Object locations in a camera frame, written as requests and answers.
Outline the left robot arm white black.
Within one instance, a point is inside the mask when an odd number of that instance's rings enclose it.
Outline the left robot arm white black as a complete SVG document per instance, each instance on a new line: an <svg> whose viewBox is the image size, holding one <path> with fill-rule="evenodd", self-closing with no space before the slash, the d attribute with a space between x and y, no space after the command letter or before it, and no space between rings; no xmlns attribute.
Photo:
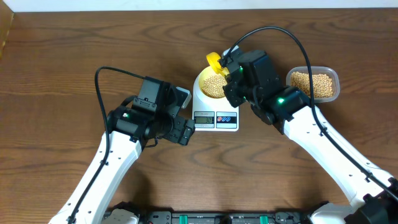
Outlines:
<svg viewBox="0 0 398 224"><path fill-rule="evenodd" d="M139 223L139 214L126 208L107 212L107 207L148 140L188 144L195 123L178 112L191 97L186 89L145 77L139 95L126 98L105 119L94 159L51 223Z"/></svg>

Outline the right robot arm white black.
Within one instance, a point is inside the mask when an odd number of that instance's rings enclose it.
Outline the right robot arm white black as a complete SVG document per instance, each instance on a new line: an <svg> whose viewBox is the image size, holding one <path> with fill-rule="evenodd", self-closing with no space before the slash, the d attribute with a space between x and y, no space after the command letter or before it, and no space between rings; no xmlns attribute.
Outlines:
<svg viewBox="0 0 398 224"><path fill-rule="evenodd" d="M304 148L348 199L348 206L320 205L308 222L397 223L397 179L355 149L303 91L283 85L265 51L234 48L207 60L225 76L231 106L249 102L262 122Z"/></svg>

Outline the yellow measuring scoop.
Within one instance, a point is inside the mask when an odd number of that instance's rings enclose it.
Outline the yellow measuring scoop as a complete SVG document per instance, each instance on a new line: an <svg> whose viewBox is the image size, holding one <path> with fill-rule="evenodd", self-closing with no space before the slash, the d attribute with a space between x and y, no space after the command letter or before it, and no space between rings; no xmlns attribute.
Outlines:
<svg viewBox="0 0 398 224"><path fill-rule="evenodd" d="M206 56L209 66L213 69L213 71L223 77L229 75L229 70L226 67L222 67L220 64L221 56L212 52Z"/></svg>

